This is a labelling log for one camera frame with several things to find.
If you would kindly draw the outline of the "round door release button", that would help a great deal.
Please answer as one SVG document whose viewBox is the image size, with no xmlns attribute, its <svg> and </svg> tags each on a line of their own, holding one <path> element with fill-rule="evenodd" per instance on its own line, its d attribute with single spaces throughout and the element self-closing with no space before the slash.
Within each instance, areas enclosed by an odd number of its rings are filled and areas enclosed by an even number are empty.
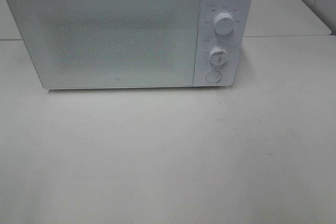
<svg viewBox="0 0 336 224">
<path fill-rule="evenodd" d="M 219 71 L 211 71 L 206 74 L 206 80 L 209 83 L 218 83 L 222 78 L 222 74 Z"/>
</svg>

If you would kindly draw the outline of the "white microwave knob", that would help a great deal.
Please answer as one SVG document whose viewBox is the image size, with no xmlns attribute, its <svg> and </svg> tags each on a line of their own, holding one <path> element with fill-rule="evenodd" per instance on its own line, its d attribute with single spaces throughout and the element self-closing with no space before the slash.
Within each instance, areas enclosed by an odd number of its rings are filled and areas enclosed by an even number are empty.
<svg viewBox="0 0 336 224">
<path fill-rule="evenodd" d="M 208 52 L 208 60 L 214 66 L 223 65 L 228 59 L 228 52 L 224 47 L 214 47 Z"/>
<path fill-rule="evenodd" d="M 234 29 L 234 25 L 235 17 L 229 11 L 223 11 L 213 17 L 214 30 L 219 35 L 229 34 Z"/>
</svg>

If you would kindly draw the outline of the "white microwave door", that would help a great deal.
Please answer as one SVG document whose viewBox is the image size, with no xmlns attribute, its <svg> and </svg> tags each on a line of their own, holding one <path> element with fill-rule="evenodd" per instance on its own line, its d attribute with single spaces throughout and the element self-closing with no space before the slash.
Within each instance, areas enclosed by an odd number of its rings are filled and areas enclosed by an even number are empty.
<svg viewBox="0 0 336 224">
<path fill-rule="evenodd" d="M 7 0 L 47 89 L 189 87 L 200 0 Z"/>
</svg>

